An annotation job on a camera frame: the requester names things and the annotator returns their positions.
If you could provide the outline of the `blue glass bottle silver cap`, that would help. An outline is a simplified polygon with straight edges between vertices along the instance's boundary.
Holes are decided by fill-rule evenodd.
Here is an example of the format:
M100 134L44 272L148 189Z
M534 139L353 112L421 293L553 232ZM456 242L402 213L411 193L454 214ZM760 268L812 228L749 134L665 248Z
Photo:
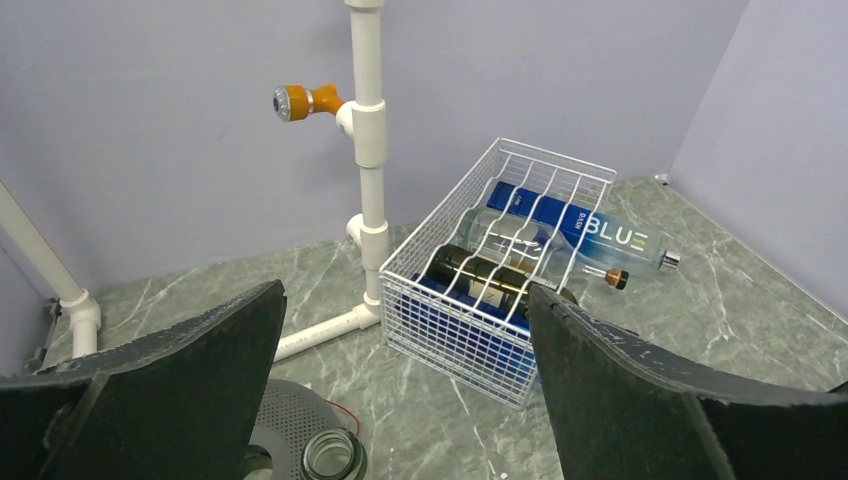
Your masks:
M486 206L557 227L565 243L577 247L577 259L597 268L619 268L636 276L676 269L682 255L668 249L664 232L578 204L542 196L499 181L487 194Z

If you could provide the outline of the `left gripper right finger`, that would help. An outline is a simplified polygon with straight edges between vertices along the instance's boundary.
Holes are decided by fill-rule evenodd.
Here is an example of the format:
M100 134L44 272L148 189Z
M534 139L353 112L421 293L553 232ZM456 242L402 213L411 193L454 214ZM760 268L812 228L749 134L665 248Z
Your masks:
M843 479L847 390L710 368L544 288L528 318L567 479Z

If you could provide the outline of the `dark green wine bottle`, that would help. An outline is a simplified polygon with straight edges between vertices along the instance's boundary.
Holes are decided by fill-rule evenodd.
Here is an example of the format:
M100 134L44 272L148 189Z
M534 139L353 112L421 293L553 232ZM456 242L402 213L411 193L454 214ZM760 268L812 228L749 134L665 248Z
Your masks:
M477 305L481 312L525 328L529 323L529 290L533 286L553 290L514 268L500 266L453 244L441 246L427 269L413 279L468 306Z

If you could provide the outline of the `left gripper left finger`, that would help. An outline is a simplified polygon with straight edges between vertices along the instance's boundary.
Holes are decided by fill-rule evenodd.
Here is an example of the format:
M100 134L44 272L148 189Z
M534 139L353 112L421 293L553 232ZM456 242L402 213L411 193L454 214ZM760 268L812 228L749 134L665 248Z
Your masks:
M261 283L120 346L1 380L5 479L239 479L287 305Z

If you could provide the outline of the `clear glass bottle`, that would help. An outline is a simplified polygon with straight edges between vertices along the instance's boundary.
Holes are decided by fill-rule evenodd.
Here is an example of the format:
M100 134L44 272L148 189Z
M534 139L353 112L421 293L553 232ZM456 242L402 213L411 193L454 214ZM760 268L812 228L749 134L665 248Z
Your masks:
M369 479L367 451L352 431L331 427L317 432L304 446L299 478L310 480Z

